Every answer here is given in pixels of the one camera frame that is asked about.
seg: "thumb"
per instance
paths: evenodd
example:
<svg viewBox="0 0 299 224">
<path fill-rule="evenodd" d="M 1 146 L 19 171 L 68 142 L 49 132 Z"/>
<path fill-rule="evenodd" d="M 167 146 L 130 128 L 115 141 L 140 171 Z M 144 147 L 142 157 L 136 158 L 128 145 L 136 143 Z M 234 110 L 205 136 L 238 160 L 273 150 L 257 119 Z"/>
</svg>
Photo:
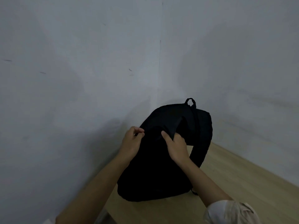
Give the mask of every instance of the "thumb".
<svg viewBox="0 0 299 224">
<path fill-rule="evenodd" d="M 173 143 L 170 136 L 165 131 L 162 131 L 161 134 L 162 134 L 162 137 L 164 138 L 164 140 L 166 141 L 167 146 L 169 146 L 171 143 Z"/>
<path fill-rule="evenodd" d="M 141 139 L 144 137 L 144 135 L 145 135 L 144 133 L 138 133 L 135 139 L 136 139 L 138 142 L 141 142 Z"/>
</svg>

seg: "person's left arm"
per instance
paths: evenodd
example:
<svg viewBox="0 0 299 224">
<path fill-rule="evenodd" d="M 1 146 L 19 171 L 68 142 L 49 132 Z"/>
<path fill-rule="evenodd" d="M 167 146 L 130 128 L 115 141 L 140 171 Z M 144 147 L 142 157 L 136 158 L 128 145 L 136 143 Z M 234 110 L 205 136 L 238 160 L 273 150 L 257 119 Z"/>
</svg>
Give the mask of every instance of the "person's left arm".
<svg viewBox="0 0 299 224">
<path fill-rule="evenodd" d="M 131 127 L 123 138 L 118 155 L 57 216 L 56 224 L 94 223 L 122 172 L 137 154 L 143 137 L 142 128 Z"/>
</svg>

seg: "forearm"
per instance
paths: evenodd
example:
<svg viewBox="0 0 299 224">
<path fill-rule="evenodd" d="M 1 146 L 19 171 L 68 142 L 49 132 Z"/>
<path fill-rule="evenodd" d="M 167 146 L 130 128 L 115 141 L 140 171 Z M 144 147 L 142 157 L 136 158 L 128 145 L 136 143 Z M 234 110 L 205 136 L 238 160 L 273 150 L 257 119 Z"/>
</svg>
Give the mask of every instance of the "forearm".
<svg viewBox="0 0 299 224">
<path fill-rule="evenodd" d="M 58 215 L 57 224 L 94 223 L 128 164 L 115 157 Z"/>
<path fill-rule="evenodd" d="M 206 207 L 219 200 L 232 200 L 213 180 L 211 180 L 190 159 L 182 162 L 180 168 L 189 178 L 193 188 Z"/>
</svg>

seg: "black backpack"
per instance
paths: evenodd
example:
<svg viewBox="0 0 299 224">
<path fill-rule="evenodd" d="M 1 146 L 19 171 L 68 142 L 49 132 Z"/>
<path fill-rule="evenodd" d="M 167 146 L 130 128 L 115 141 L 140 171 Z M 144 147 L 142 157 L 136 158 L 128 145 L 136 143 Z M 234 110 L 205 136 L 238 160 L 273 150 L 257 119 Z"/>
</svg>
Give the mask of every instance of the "black backpack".
<svg viewBox="0 0 299 224">
<path fill-rule="evenodd" d="M 196 109 L 188 98 L 184 104 L 165 105 L 154 110 L 141 124 L 145 136 L 137 155 L 118 180 L 118 194 L 128 201 L 146 201 L 177 196 L 192 189 L 185 173 L 170 158 L 161 135 L 173 139 L 179 133 L 192 145 L 190 159 L 198 166 L 204 161 L 212 139 L 212 120 L 208 112 Z"/>
</svg>

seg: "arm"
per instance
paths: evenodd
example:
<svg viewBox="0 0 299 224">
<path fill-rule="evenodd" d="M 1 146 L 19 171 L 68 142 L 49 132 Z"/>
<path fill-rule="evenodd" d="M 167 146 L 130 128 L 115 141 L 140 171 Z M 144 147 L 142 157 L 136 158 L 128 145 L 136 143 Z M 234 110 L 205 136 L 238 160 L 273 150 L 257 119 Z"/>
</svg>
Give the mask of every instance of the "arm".
<svg viewBox="0 0 299 224">
<path fill-rule="evenodd" d="M 162 131 L 162 136 L 166 141 L 170 157 L 187 175 L 206 207 L 219 200 L 232 200 L 229 195 L 191 161 L 184 138 L 176 133 L 172 141 L 170 136 L 164 131 Z"/>
<path fill-rule="evenodd" d="M 94 223 L 122 172 L 137 154 L 143 137 L 142 128 L 131 127 L 123 138 L 118 155 L 57 216 L 56 224 Z"/>
</svg>

